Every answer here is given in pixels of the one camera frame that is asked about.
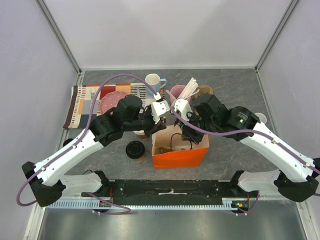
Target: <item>plate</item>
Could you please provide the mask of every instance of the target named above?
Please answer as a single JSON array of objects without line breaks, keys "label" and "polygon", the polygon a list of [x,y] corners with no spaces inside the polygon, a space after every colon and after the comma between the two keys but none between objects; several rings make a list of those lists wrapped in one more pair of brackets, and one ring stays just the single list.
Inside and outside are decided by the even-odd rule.
[{"label": "plate", "polygon": [[127,95],[128,94],[124,91],[109,92],[101,99],[99,103],[99,109],[101,113],[104,114],[109,109],[115,108],[118,105],[119,100],[123,99]]}]

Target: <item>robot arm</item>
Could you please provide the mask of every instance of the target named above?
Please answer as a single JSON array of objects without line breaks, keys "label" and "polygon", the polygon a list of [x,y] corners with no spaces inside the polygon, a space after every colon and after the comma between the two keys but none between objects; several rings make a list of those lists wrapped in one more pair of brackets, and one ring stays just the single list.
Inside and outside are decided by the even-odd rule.
[{"label": "robot arm", "polygon": [[[279,168],[271,172],[237,171],[231,181],[236,182],[243,191],[272,192],[278,190],[283,196],[296,202],[302,202],[316,192],[319,183],[315,177],[318,174],[307,165],[319,169],[319,162],[294,150],[273,134],[251,111],[241,106],[227,109],[215,95],[211,94],[204,94],[196,98],[192,107],[198,115],[191,111],[187,101],[177,100],[174,103],[175,111],[180,112],[184,120],[200,129],[216,133],[254,130],[270,136],[266,138],[250,132],[225,136],[251,147]],[[202,140],[203,133],[181,121],[176,123],[181,127],[183,139],[196,144]],[[299,156],[306,164],[299,162],[281,146]]]},{"label": "robot arm", "polygon": [[[159,99],[147,106],[143,113],[139,113],[141,109],[142,100],[137,96],[127,95],[119,101],[117,107],[97,116],[90,123],[87,131],[83,130],[55,154],[36,164],[25,163],[22,170],[27,178],[42,169],[30,182],[30,187],[39,205],[48,206],[62,195],[109,191],[110,182],[102,171],[86,175],[65,175],[65,173],[90,154],[122,138],[124,132],[144,130],[144,133],[150,136],[166,128],[162,122],[163,116],[170,110],[166,101]],[[85,134],[83,139],[75,145],[83,134]],[[44,168],[50,160],[70,147],[72,147],[70,151]]]}]

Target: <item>orange box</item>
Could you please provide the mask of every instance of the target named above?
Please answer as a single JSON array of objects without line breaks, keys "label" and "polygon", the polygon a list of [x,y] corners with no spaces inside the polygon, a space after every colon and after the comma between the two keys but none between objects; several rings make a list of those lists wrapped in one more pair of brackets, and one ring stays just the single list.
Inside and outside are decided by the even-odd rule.
[{"label": "orange box", "polygon": [[204,135],[199,144],[182,141],[181,136],[174,133],[182,133],[179,126],[169,125],[166,129],[152,135],[152,159],[156,169],[197,167],[204,158],[209,148],[209,136]]}]

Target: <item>marble table surface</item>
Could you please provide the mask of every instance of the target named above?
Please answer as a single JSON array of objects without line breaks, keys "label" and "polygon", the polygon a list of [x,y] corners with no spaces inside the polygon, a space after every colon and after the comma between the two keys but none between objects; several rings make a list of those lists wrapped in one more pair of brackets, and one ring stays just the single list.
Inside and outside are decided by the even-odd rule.
[{"label": "marble table surface", "polygon": [[[243,106],[253,113],[269,116],[254,69],[168,69],[168,70],[95,70],[86,71],[83,84],[101,84],[106,78],[119,73],[130,73],[145,78],[151,73],[167,80],[166,90],[175,85],[186,85],[191,77],[200,85],[209,85],[227,108]],[[128,77],[114,79],[112,83],[128,83]],[[167,124],[174,118],[169,116]],[[69,138],[76,137],[81,129],[70,129]],[[200,166],[186,168],[155,169],[153,166],[151,139],[142,140],[146,148],[140,162],[127,157],[126,146],[139,140],[133,132],[125,132],[122,139],[112,142],[73,167],[67,174],[79,175],[86,170],[102,170],[109,179],[219,179],[229,180],[237,170],[264,172],[276,167],[255,150],[219,136],[210,137],[210,147]]]}]

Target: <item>gray floor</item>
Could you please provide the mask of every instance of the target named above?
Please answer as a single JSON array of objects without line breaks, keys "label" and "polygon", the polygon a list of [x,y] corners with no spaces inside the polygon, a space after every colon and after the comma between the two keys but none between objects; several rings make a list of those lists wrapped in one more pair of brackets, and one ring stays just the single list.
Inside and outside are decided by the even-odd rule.
[{"label": "gray floor", "polygon": [[47,209],[38,240],[306,240],[296,205],[259,201],[248,216],[208,210],[139,210],[98,216]]},{"label": "gray floor", "polygon": [[[268,117],[266,105],[253,69],[171,69],[171,70],[127,70],[127,71],[86,71],[83,84],[101,84],[107,77],[118,73],[131,73],[145,78],[147,74],[157,73],[167,79],[165,89],[182,84],[186,85],[191,77],[200,85],[211,86],[219,100],[228,108],[243,106],[252,112],[260,112]],[[113,83],[132,82],[127,77],[113,80]],[[69,137],[74,138],[81,129],[71,129]],[[110,179],[222,179],[229,180],[235,171],[263,172],[276,167],[251,148],[232,139],[213,136],[210,148],[199,167],[155,169],[153,167],[150,139],[143,140],[146,147],[145,158],[135,162],[126,156],[127,144],[137,137],[126,132],[123,138],[96,152],[68,174],[78,175],[84,171],[103,170]]]}]

